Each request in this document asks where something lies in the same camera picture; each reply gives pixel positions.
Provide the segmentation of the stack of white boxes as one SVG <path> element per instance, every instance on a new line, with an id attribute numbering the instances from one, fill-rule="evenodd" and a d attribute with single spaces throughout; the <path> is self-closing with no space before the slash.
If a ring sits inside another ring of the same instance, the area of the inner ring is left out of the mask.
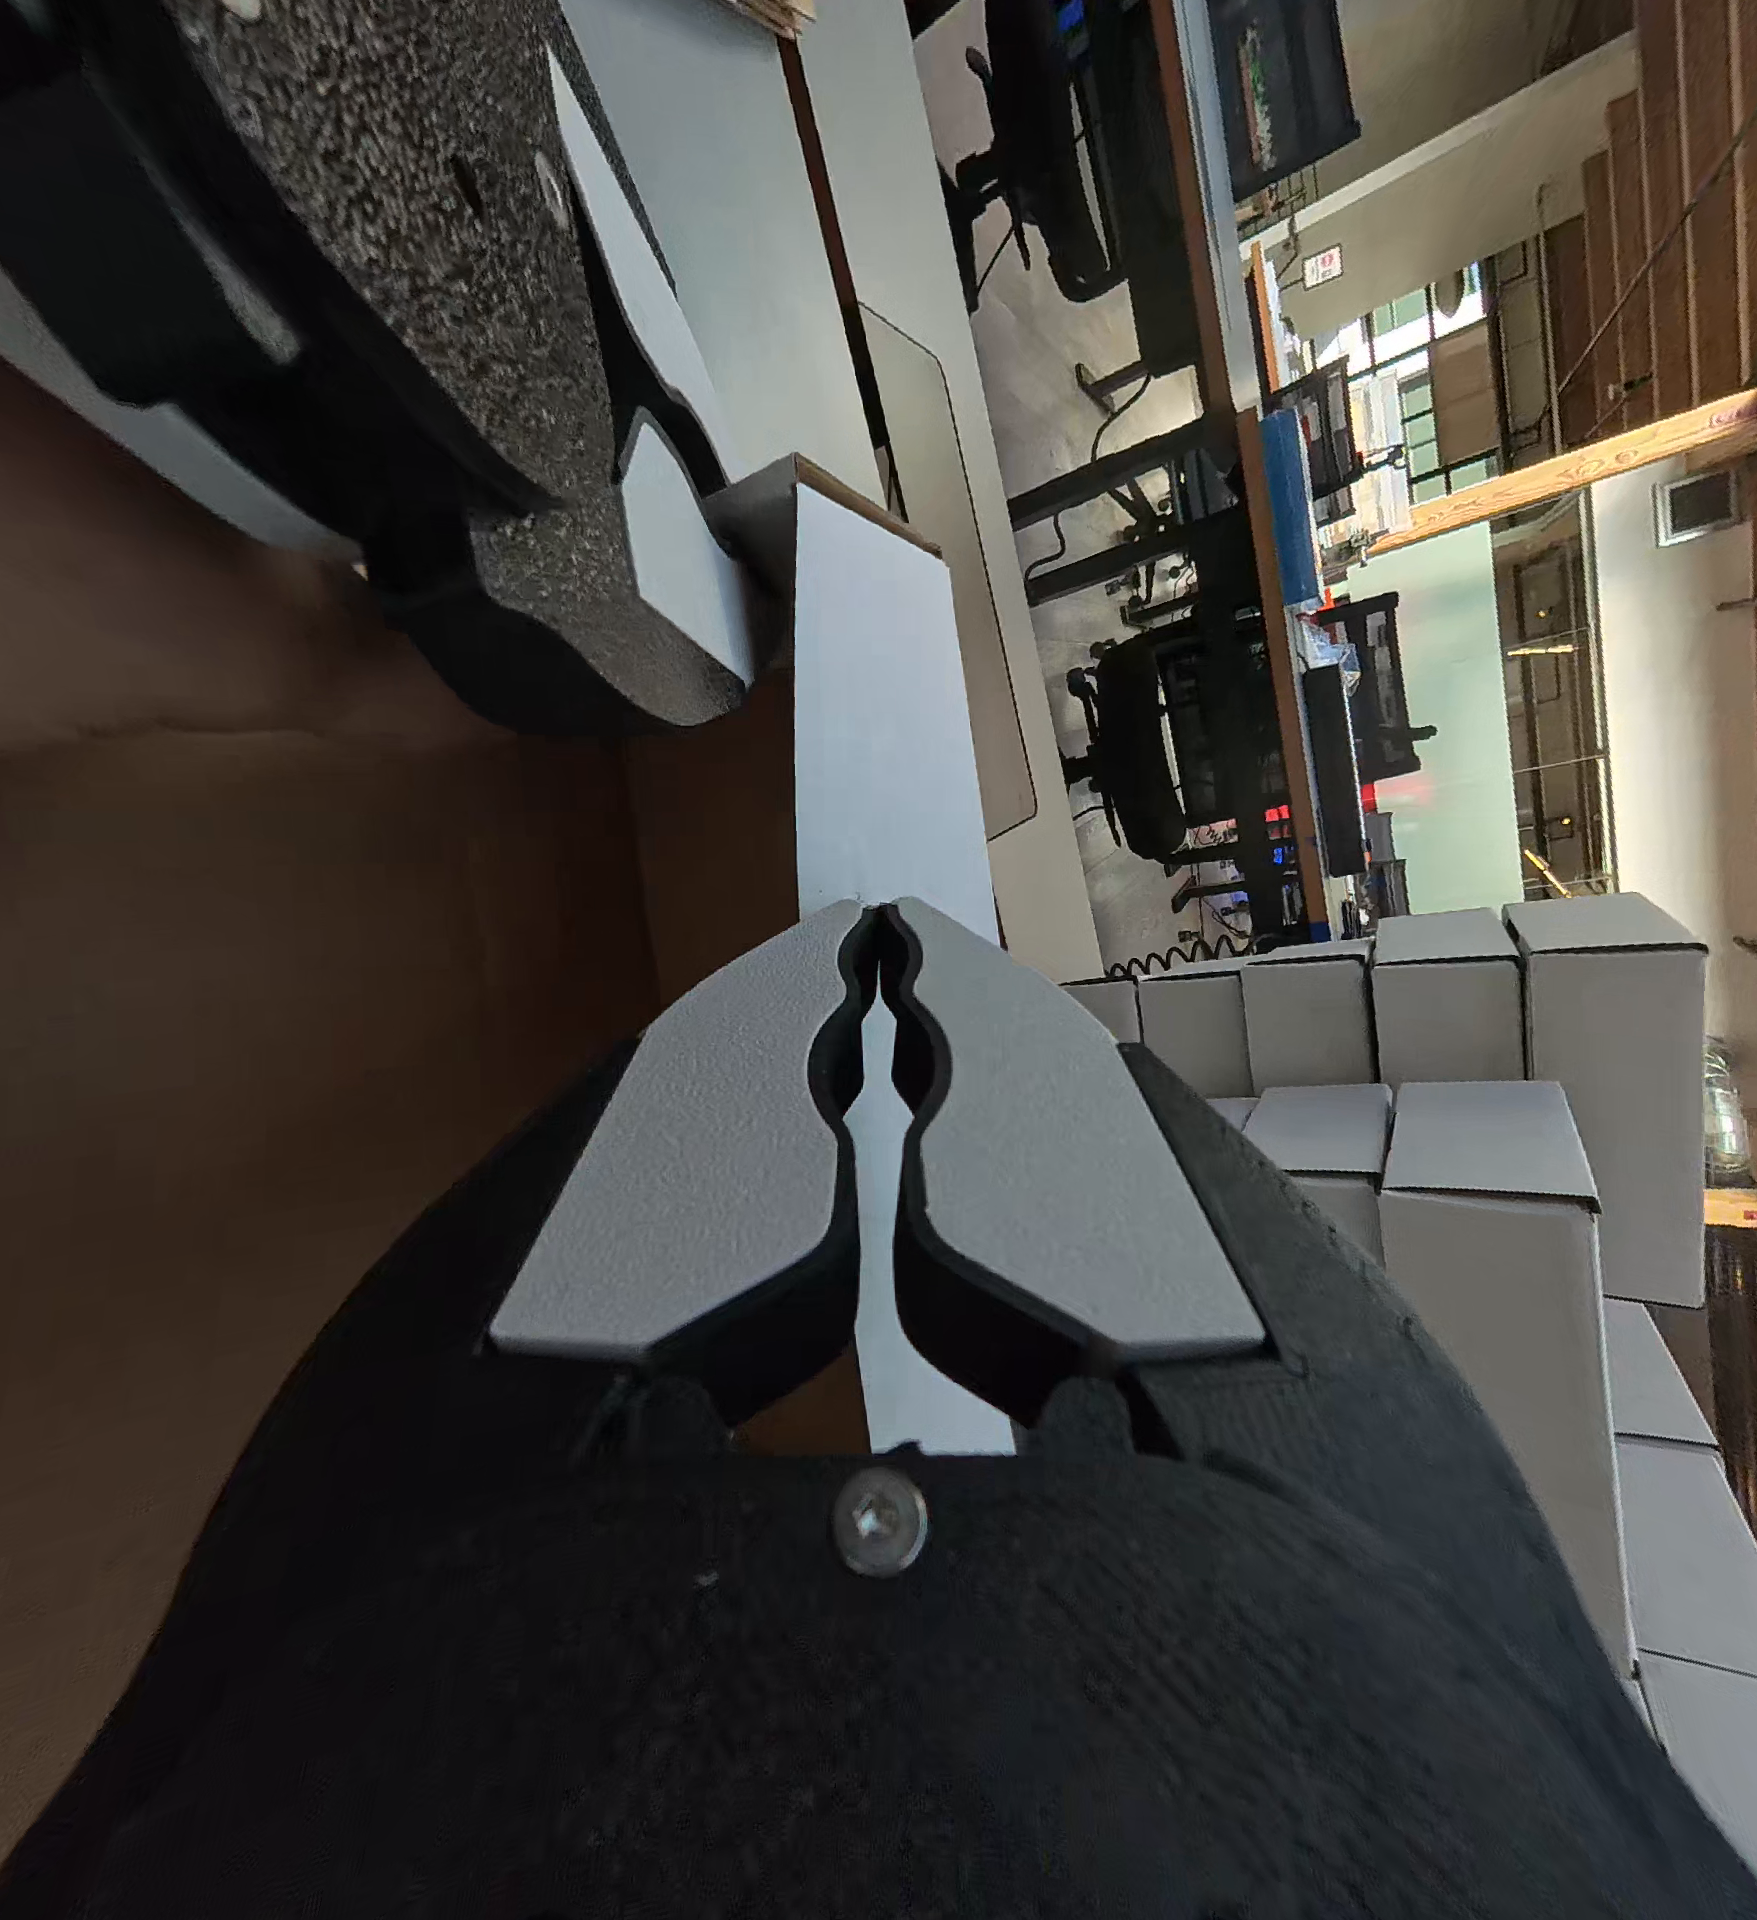
<path id="1" fill-rule="evenodd" d="M 1381 1263 L 1757 1874 L 1757 1532 L 1652 1313 L 1707 1303 L 1707 946 L 1585 896 L 1066 990 Z"/>

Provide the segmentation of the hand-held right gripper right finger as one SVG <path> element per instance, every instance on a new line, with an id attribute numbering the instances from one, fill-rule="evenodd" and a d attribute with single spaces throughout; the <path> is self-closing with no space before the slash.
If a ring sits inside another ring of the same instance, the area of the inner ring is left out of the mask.
<path id="1" fill-rule="evenodd" d="M 1066 1380 L 1271 1349 L 1129 1056 L 926 900 L 882 910 L 901 1148 L 894 1294 L 942 1375 L 1036 1428 Z"/>

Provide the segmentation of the white cardboard box brown inside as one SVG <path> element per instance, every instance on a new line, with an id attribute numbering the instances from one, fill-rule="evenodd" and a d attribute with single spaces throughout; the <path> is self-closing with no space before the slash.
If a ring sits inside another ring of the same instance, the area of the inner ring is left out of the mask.
<path id="1" fill-rule="evenodd" d="M 0 355 L 0 1864 L 363 1271 L 794 917 L 794 680 L 485 727 Z"/>

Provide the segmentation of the black computer monitor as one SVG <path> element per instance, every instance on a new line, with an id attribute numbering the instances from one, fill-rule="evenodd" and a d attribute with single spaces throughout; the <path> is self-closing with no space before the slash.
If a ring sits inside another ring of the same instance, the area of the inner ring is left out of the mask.
<path id="1" fill-rule="evenodd" d="M 1309 667 L 1298 678 L 1298 700 L 1323 871 L 1330 877 L 1364 879 L 1369 869 L 1369 846 L 1341 667 L 1336 663 Z"/>

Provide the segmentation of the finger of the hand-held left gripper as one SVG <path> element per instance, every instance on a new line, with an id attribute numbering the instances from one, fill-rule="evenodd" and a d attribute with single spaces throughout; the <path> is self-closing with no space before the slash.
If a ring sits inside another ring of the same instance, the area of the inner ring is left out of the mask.
<path id="1" fill-rule="evenodd" d="M 619 321 L 662 398 L 690 420 L 686 446 L 707 453 L 712 475 L 699 485 L 725 488 L 736 478 L 734 436 L 673 281 L 555 44 L 547 60 L 565 172 Z"/>
<path id="2" fill-rule="evenodd" d="M 687 468 L 652 415 L 630 420 L 618 492 L 641 603 L 732 678 L 757 678 L 754 585 L 710 528 Z"/>

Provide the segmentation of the grey desk with black legs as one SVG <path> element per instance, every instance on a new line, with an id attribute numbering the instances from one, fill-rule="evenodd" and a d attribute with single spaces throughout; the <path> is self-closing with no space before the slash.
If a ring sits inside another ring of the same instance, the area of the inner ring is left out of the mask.
<path id="1" fill-rule="evenodd" d="M 1227 442 L 1243 468 L 1243 497 L 1257 558 L 1269 682 L 1296 849 L 1302 933 L 1314 944 L 1328 944 L 1340 933 L 1340 917 L 1336 903 L 1328 897 L 1312 772 L 1296 693 L 1296 662 L 1288 613 L 1280 603 L 1273 494 L 1260 433 L 1265 415 L 1260 357 L 1234 230 L 1227 118 L 1211 11 L 1202 2 L 1153 2 L 1149 13 L 1182 247 L 1199 327 L 1195 372 L 1202 417 L 1211 428 L 1227 431 Z"/>

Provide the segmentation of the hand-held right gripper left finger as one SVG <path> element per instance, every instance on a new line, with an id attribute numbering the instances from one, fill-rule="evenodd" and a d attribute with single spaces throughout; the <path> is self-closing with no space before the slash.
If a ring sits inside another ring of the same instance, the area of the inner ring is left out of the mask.
<path id="1" fill-rule="evenodd" d="M 749 1423 L 851 1342 L 873 912 L 832 901 L 686 993 L 640 1036 L 487 1339 L 694 1380 Z"/>

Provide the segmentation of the black mesh crate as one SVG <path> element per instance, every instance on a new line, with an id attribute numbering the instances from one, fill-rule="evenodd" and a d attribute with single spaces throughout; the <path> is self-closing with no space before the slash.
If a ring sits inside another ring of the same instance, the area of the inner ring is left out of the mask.
<path id="1" fill-rule="evenodd" d="M 1275 389 L 1273 412 L 1296 415 L 1312 514 L 1332 524 L 1356 511 L 1359 482 L 1373 471 L 1406 470 L 1396 398 L 1377 399 L 1369 372 L 1353 374 L 1345 355 Z"/>

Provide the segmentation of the black mesh office chair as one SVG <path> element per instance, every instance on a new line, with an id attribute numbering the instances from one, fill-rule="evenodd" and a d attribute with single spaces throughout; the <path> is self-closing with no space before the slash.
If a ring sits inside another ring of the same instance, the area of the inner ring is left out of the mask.
<path id="1" fill-rule="evenodd" d="M 1336 2 L 1211 2 L 1206 11 L 1238 201 L 1359 138 Z"/>

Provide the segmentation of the blue tray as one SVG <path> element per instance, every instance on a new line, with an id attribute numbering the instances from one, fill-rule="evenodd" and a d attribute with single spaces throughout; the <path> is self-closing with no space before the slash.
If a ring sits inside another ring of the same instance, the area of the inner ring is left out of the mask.
<path id="1" fill-rule="evenodd" d="M 1280 600 L 1309 611 L 1323 603 L 1306 444 L 1298 413 L 1275 408 L 1259 421 L 1275 531 Z"/>

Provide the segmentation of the wooden column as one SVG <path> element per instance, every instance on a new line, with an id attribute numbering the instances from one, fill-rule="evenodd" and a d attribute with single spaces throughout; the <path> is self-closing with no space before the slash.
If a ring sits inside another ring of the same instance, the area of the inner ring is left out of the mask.
<path id="1" fill-rule="evenodd" d="M 1469 526 L 1514 516 L 1605 478 L 1691 453 L 1718 453 L 1757 436 L 1757 385 L 1722 396 L 1682 415 L 1607 436 L 1551 460 L 1516 468 L 1463 489 L 1415 502 L 1406 528 L 1362 547 L 1364 560 L 1394 555 Z"/>

